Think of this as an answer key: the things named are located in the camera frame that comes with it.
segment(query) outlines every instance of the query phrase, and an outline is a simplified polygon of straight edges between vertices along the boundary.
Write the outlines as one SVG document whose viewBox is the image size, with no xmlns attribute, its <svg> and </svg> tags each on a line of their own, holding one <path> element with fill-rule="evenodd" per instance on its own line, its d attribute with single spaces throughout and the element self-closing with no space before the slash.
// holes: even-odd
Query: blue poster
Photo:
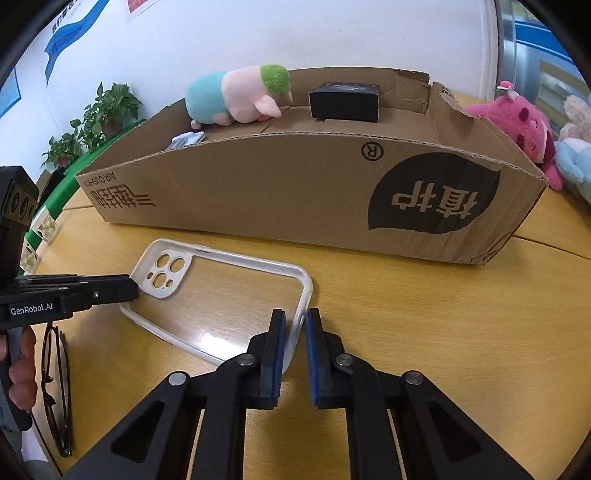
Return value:
<svg viewBox="0 0 591 480">
<path fill-rule="evenodd" d="M 98 0 L 82 20 L 64 25 L 63 27 L 54 30 L 53 36 L 47 43 L 47 47 L 45 47 L 45 52 L 49 55 L 47 67 L 45 67 L 46 83 L 49 83 L 49 77 L 51 76 L 51 72 L 53 72 L 53 67 L 61 52 L 74 42 L 80 40 L 83 35 L 90 30 L 92 25 L 94 25 L 99 18 L 99 15 L 105 9 L 107 3 L 109 3 L 109 0 Z"/>
<path fill-rule="evenodd" d="M 18 88 L 17 71 L 13 70 L 0 89 L 0 118 L 20 99 L 21 91 Z"/>
</svg>

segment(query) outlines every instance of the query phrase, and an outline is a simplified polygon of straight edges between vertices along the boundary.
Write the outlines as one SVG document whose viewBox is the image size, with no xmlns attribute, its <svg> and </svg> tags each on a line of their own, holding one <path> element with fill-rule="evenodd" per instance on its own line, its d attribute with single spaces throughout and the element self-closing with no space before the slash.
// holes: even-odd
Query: finger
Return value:
<svg viewBox="0 0 591 480">
<path fill-rule="evenodd" d="M 21 410 L 30 410 L 37 400 L 37 384 L 35 382 L 15 384 L 10 387 L 8 396 Z"/>
<path fill-rule="evenodd" d="M 0 362 L 6 358 L 8 353 L 8 344 L 6 342 L 6 337 L 4 335 L 0 335 Z"/>
<path fill-rule="evenodd" d="M 23 358 L 34 358 L 35 357 L 35 344 L 37 343 L 37 337 L 31 327 L 27 327 L 22 331 L 21 336 L 21 357 Z"/>
<path fill-rule="evenodd" d="M 12 383 L 26 383 L 35 381 L 35 361 L 34 359 L 21 358 L 14 362 L 8 369 L 8 375 Z"/>
</svg>

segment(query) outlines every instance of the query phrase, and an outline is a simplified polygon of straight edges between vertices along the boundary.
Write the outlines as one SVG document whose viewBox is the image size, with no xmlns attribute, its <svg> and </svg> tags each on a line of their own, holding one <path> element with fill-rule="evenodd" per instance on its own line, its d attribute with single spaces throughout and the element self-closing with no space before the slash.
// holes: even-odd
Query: metal screw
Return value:
<svg viewBox="0 0 591 480">
<path fill-rule="evenodd" d="M 238 365 L 242 365 L 243 367 L 249 367 L 255 362 L 256 358 L 254 355 L 249 353 L 243 353 L 241 356 L 238 357 Z"/>
<path fill-rule="evenodd" d="M 406 380 L 411 385 L 420 385 L 425 379 L 419 372 L 408 372 L 406 374 Z"/>
<path fill-rule="evenodd" d="M 171 385 L 178 387 L 179 385 L 183 385 L 187 381 L 187 375 L 183 372 L 175 372 L 168 378 L 168 383 Z"/>
<path fill-rule="evenodd" d="M 348 353 L 342 353 L 337 356 L 336 362 L 342 367 L 349 367 L 353 365 L 353 355 L 349 355 Z"/>
</svg>

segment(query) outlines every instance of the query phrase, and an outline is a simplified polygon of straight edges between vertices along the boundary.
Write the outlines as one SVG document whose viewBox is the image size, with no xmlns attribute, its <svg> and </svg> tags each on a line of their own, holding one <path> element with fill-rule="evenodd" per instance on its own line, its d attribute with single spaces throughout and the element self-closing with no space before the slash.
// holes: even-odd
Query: blue gripper pad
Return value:
<svg viewBox="0 0 591 480">
<path fill-rule="evenodd" d="M 306 347 L 312 402 L 316 408 L 324 408 L 322 400 L 330 398 L 332 380 L 330 356 L 318 309 L 310 309 L 306 314 Z"/>
<path fill-rule="evenodd" d="M 285 353 L 285 312 L 273 310 L 261 361 L 261 397 L 277 406 L 281 393 L 283 354 Z"/>
</svg>

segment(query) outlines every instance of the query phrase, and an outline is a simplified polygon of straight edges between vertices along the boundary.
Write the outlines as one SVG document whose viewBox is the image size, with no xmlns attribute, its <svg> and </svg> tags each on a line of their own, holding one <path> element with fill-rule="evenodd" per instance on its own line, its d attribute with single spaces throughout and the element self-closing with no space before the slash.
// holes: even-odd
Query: black box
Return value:
<svg viewBox="0 0 591 480">
<path fill-rule="evenodd" d="M 327 82 L 309 92 L 312 117 L 322 120 L 379 119 L 379 85 Z"/>
</svg>

